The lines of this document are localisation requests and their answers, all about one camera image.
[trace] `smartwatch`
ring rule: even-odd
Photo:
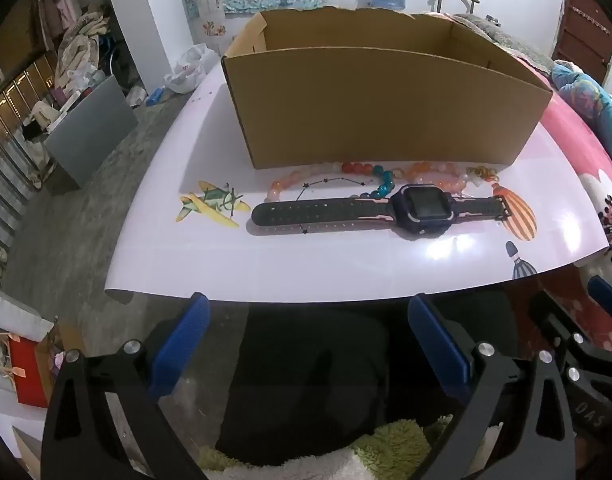
[[[253,209],[260,227],[329,222],[386,222],[412,234],[441,234],[452,224],[472,220],[503,221],[511,216],[501,195],[453,196],[426,184],[407,184],[390,198],[324,198],[266,202]]]

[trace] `rope handle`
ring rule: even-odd
[[[16,343],[19,343],[21,341],[19,336],[17,336],[16,334],[12,334],[10,332],[0,332],[0,341],[6,345],[6,348],[8,350],[8,355],[10,355],[10,343],[8,342],[9,338],[15,341]],[[13,384],[14,384],[14,380],[12,378],[12,375],[16,375],[17,377],[22,377],[22,378],[26,377],[25,370],[23,368],[19,368],[18,366],[13,366],[12,368],[6,368],[0,365],[0,372],[8,376]]]

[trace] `pink bead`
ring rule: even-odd
[[[276,189],[268,190],[268,197],[266,197],[268,202],[277,202],[279,200],[279,191]]]

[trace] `wooden door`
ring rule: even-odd
[[[552,59],[572,61],[599,84],[612,56],[612,25],[595,0],[566,0]]]

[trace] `white table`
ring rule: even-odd
[[[387,168],[396,163],[385,163]],[[170,128],[135,195],[108,271],[106,291],[172,297],[204,293],[211,300],[322,302],[377,300],[487,285],[512,279],[512,241],[537,272],[606,248],[606,236],[577,175],[538,125],[517,161],[498,167],[500,184],[532,208],[536,236],[522,241],[495,221],[451,226],[438,238],[413,239],[388,228],[328,227],[303,234],[285,228],[265,235],[250,212],[234,211],[239,227],[205,214],[175,219],[180,195],[202,196],[198,181],[234,187],[250,207],[290,168],[254,170],[225,84],[216,67]],[[309,187],[305,198],[349,196],[376,187],[334,181]],[[294,200],[301,188],[286,190]],[[471,196],[489,196],[490,184],[469,183]]]

